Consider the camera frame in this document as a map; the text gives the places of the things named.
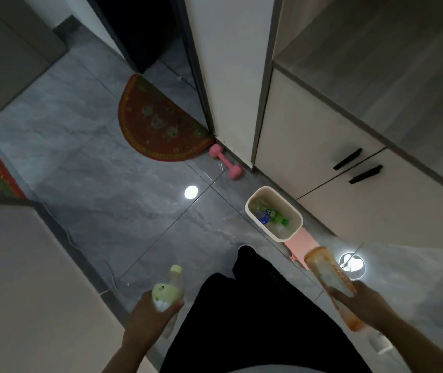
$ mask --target orange plastic bottle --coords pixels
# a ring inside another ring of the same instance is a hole
[[[341,267],[337,264],[334,256],[326,247],[317,247],[305,255],[305,262],[317,277],[318,281],[325,287],[332,286],[348,296],[356,294],[356,289]],[[346,325],[352,331],[363,330],[367,325],[353,314],[345,305],[332,298],[332,302],[341,315]]]

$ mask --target yellow bottle cap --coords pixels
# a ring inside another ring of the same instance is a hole
[[[176,272],[177,274],[181,274],[183,272],[183,268],[177,266],[176,264],[171,266],[170,271]]]

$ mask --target hand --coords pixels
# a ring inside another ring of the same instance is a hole
[[[171,318],[184,305],[182,299],[174,302],[164,312],[156,310],[152,301],[152,291],[145,292],[130,314],[125,327],[122,346],[142,349],[144,353],[156,343]]]
[[[356,294],[349,297],[340,290],[327,286],[327,293],[342,302],[349,308],[358,318],[375,329],[379,329],[390,317],[396,315],[394,310],[372,288],[365,285],[364,282],[354,281]]]

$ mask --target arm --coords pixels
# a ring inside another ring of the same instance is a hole
[[[326,291],[346,305],[358,318],[383,333],[415,373],[443,371],[443,351],[415,327],[409,325],[392,310],[380,294],[364,283],[353,282],[357,293],[348,297],[341,291],[327,287]]]
[[[151,292],[145,292],[130,314],[121,347],[102,373],[136,373],[147,351],[183,305],[184,301],[178,300],[160,313],[154,306]]]

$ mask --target black cabinet handle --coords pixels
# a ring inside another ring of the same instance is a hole
[[[358,149],[357,151],[351,153],[349,156],[347,156],[345,159],[343,159],[341,162],[339,162],[337,165],[334,166],[334,170],[338,170],[342,168],[343,166],[346,166],[349,162],[352,162],[356,158],[360,156],[360,153],[363,149]]]
[[[360,175],[356,175],[352,180],[349,181],[349,183],[355,184],[362,181],[363,179],[367,179],[370,178],[371,176],[377,175],[378,173],[380,173],[380,170],[382,168],[383,168],[382,165],[375,166],[373,169],[367,170]]]

